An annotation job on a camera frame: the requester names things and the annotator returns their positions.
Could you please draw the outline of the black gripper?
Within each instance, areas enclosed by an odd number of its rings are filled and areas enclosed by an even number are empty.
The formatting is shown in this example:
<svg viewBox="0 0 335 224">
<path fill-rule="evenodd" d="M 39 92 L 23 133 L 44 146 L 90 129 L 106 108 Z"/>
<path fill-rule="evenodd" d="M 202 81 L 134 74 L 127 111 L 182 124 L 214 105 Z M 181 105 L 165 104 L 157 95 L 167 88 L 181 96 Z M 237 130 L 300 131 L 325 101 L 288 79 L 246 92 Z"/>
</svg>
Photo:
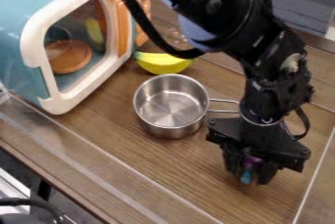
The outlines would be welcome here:
<svg viewBox="0 0 335 224">
<path fill-rule="evenodd" d="M 241 117 L 210 118 L 206 140 L 220 146 L 226 170 L 240 175 L 245 155 L 257 157 L 264 164 L 257 172 L 257 184 L 266 185 L 277 169 L 304 170 L 311 151 L 288 133 L 280 123 L 257 126 Z"/>
</svg>

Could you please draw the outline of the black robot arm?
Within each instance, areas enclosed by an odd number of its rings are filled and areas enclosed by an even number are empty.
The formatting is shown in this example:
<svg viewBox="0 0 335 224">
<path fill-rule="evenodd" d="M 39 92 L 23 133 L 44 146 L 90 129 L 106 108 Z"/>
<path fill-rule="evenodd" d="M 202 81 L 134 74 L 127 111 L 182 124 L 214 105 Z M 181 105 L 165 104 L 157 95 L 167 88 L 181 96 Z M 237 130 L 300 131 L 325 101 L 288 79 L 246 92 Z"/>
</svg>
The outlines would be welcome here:
<svg viewBox="0 0 335 224">
<path fill-rule="evenodd" d="M 238 115 L 206 122 L 206 140 L 222 150 L 226 170 L 242 182 L 265 185 L 277 171 L 304 169 L 311 151 L 304 134 L 289 132 L 284 117 L 295 113 L 309 126 L 301 105 L 313 94 L 305 43 L 273 15 L 272 0 L 163 0 L 178 13 L 191 44 L 179 51 L 162 39 L 137 0 L 122 0 L 154 44 L 173 56 L 190 59 L 226 53 L 245 72 Z"/>
</svg>

